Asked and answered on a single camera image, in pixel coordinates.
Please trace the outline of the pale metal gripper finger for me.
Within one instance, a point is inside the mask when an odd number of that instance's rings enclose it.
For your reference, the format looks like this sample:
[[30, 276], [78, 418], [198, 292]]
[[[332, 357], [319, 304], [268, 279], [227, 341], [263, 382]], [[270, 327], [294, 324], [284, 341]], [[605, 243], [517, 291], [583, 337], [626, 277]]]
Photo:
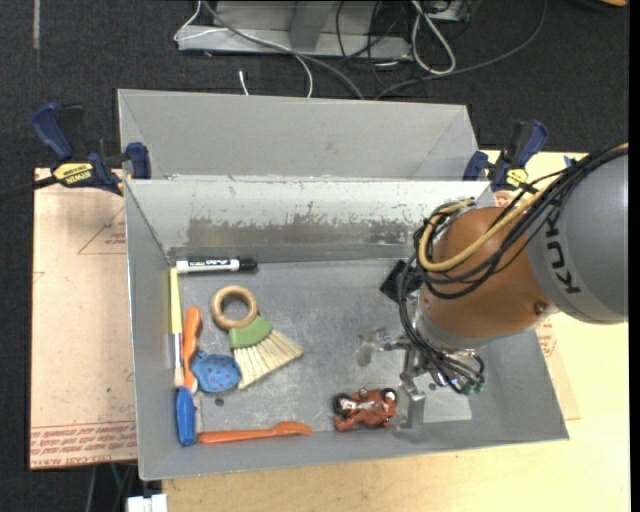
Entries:
[[375, 328], [357, 335], [358, 347], [356, 361], [358, 364], [370, 364], [374, 353], [406, 350], [408, 344], [403, 335], [392, 337], [386, 328]]
[[426, 394], [418, 388], [414, 377], [408, 373], [401, 373], [400, 380], [407, 403], [402, 425], [404, 428], [413, 429], [424, 423]]

